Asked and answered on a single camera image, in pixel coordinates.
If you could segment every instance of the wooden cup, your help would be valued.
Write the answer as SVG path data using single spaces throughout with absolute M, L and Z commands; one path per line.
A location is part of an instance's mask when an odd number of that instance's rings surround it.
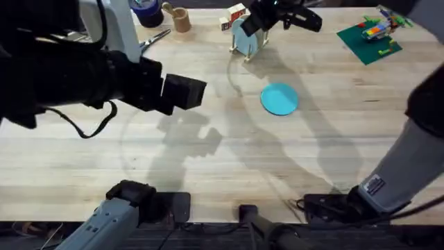
M 177 32 L 185 33 L 191 29 L 191 23 L 189 22 L 188 10 L 185 8 L 174 8 L 174 12 L 177 17 L 173 17 L 174 28 Z

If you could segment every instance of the green lego baseplate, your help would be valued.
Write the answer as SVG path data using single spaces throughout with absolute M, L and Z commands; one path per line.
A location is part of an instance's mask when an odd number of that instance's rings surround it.
M 390 44 L 392 38 L 388 35 L 379 40 L 365 40 L 362 38 L 362 32 L 375 25 L 372 21 L 364 22 L 364 24 L 366 26 L 363 28 L 356 25 L 338 32 L 337 35 L 365 65 L 402 50 L 397 42 Z M 386 51 L 387 49 L 391 49 L 391 51 L 383 55 L 379 54 L 379 51 Z

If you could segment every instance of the label sticker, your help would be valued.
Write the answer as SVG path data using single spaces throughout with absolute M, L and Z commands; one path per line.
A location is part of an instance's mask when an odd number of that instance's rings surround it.
M 375 195 L 384 185 L 386 185 L 385 181 L 382 178 L 375 174 L 373 177 L 364 185 L 365 191 L 371 196 Z

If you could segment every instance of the blue circular disc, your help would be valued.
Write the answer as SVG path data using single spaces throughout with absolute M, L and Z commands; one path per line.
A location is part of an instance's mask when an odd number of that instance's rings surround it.
M 274 115 L 289 115 L 299 104 L 296 91 L 285 83 L 272 83 L 261 93 L 263 107 Z
M 248 49 L 251 45 L 251 54 L 256 53 L 259 49 L 257 36 L 256 34 L 248 37 L 244 30 L 241 28 L 241 24 L 244 22 L 244 19 L 239 18 L 236 19 L 232 24 L 232 33 L 234 34 L 234 43 L 236 44 L 237 51 L 241 52 L 244 56 L 248 54 Z

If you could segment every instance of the wooden table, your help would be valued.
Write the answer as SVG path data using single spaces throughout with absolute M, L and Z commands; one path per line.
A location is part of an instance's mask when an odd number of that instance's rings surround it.
M 0 220 L 78 221 L 91 215 L 122 179 L 192 195 L 194 222 L 234 221 L 253 203 L 276 222 L 304 221 L 286 206 L 306 193 L 347 192 L 367 176 L 398 137 L 410 91 L 443 61 L 427 31 L 400 28 L 404 48 L 364 66 L 337 31 L 377 15 L 372 8 L 316 9 L 320 33 L 278 24 L 250 64 L 231 55 L 230 33 L 218 30 L 223 10 L 190 10 L 190 32 L 172 32 L 145 54 L 164 73 L 208 82 L 203 104 L 172 117 L 118 102 L 119 114 L 94 139 L 82 140 L 59 116 L 38 116 L 34 131 L 0 129 Z M 171 28 L 137 26 L 139 40 Z M 292 85 L 300 107 L 286 117 L 259 102 L 269 83 Z M 109 111 L 82 105 L 61 110 L 90 132 Z M 438 179 L 413 201 L 444 192 Z M 444 206 L 398 223 L 443 224 Z

